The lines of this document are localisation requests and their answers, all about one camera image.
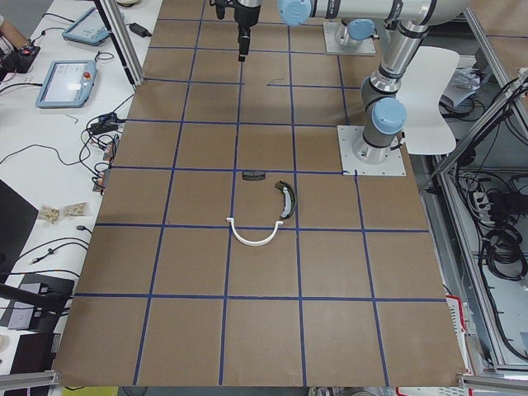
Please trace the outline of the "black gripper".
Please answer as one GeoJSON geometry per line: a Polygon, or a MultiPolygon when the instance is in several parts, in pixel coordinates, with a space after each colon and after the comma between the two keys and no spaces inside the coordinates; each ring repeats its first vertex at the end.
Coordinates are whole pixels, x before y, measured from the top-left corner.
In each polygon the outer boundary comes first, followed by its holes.
{"type": "Polygon", "coordinates": [[[261,0],[234,0],[234,20],[238,23],[238,61],[244,62],[251,44],[251,29],[258,23],[261,0]]]}

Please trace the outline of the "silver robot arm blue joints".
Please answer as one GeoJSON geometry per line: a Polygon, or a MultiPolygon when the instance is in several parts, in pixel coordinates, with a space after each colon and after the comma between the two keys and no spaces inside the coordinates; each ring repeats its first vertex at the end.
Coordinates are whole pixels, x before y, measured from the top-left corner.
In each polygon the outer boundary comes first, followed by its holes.
{"type": "Polygon", "coordinates": [[[363,139],[371,147],[388,147],[403,129],[407,112],[396,94],[402,76],[427,35],[436,8],[436,1],[317,2],[315,17],[379,18],[398,23],[378,69],[361,87],[366,116],[363,139]]]}

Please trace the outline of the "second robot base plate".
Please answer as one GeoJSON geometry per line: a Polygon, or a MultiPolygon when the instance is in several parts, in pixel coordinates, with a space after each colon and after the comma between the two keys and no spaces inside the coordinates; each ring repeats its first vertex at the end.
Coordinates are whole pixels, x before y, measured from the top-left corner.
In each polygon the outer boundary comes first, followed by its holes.
{"type": "Polygon", "coordinates": [[[375,23],[371,19],[324,22],[323,33],[327,54],[374,56],[373,34],[375,23]]]}

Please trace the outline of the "square robot base plate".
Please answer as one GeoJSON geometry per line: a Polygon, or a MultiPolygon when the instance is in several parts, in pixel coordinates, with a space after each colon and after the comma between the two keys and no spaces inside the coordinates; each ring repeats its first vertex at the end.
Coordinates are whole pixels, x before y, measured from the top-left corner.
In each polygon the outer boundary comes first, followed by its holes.
{"type": "Polygon", "coordinates": [[[398,141],[386,148],[374,148],[363,139],[363,126],[337,127],[342,173],[345,176],[404,177],[403,157],[398,141]]]}

